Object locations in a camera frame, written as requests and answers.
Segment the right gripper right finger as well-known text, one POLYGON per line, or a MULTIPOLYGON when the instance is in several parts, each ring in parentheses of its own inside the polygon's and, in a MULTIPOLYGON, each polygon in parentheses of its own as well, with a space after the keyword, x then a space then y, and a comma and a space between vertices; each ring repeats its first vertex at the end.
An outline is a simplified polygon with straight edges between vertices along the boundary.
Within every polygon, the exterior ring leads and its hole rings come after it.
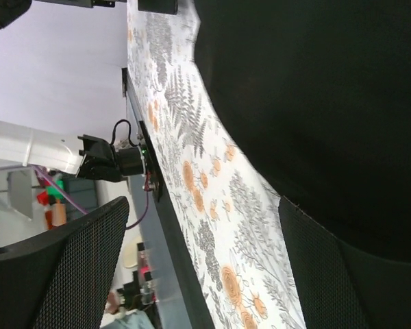
POLYGON ((324 227, 286 197, 279 220, 307 328, 411 328, 411 244, 324 227))

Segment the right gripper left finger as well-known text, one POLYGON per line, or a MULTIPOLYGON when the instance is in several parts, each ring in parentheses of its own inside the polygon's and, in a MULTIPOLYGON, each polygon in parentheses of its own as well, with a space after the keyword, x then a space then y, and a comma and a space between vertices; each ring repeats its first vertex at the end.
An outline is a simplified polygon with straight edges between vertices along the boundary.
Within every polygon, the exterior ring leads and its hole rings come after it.
POLYGON ((129 217, 126 197, 0 247, 0 328, 98 328, 129 217))

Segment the black t-shirt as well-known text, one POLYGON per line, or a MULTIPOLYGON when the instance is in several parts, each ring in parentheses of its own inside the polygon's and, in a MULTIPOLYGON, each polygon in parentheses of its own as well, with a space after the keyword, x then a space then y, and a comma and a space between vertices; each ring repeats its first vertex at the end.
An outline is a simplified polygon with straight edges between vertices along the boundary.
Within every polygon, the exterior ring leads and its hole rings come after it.
POLYGON ((411 262, 411 1, 196 1, 223 127, 282 196, 411 262))

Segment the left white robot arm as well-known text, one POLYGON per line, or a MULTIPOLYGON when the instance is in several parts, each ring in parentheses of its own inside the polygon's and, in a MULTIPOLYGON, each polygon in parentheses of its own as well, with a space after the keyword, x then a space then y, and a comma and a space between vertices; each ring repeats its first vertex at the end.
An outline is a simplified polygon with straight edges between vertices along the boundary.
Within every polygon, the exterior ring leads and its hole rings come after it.
POLYGON ((114 142, 0 121, 0 160, 36 171, 52 168, 87 180, 120 182, 127 176, 145 175, 146 160, 140 145, 117 150, 114 142))

